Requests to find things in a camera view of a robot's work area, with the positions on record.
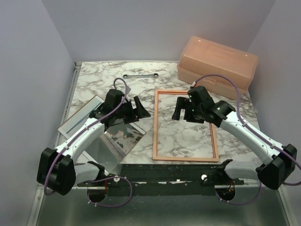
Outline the red wooden picture frame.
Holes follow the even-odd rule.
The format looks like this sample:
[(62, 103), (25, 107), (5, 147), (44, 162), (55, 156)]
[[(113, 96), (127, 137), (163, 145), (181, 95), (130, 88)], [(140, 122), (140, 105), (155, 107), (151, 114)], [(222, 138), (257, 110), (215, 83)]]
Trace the red wooden picture frame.
[(178, 97), (184, 90), (157, 89), (154, 103), (153, 160), (218, 162), (219, 150), (213, 124), (172, 120)]

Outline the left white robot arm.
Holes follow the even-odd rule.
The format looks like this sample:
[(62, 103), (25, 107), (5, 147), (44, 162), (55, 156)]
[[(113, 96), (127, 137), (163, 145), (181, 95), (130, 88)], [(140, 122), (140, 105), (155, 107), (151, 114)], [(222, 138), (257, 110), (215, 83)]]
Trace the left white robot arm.
[(109, 174), (105, 167), (93, 161), (75, 162), (94, 140), (115, 125), (116, 120), (129, 124), (151, 116), (139, 97), (135, 96), (134, 101), (135, 106), (122, 91), (110, 89), (105, 101), (91, 111), (78, 131), (56, 148), (42, 151), (37, 182), (44, 186), (46, 195), (54, 192), (66, 195), (74, 185), (83, 182), (89, 181), (94, 186), (104, 182)]

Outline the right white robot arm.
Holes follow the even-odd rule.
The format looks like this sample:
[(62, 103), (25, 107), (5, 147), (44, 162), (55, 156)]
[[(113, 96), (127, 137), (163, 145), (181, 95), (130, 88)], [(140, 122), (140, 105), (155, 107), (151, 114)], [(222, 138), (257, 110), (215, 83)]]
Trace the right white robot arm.
[(219, 183), (225, 185), (233, 179), (246, 178), (277, 190), (294, 171), (296, 147), (271, 139), (243, 119), (228, 102), (214, 102), (205, 87), (191, 87), (187, 97), (177, 98), (173, 120), (180, 119), (181, 110), (185, 111), (187, 122), (214, 124), (236, 137), (260, 159), (260, 163), (226, 160), (216, 173)]

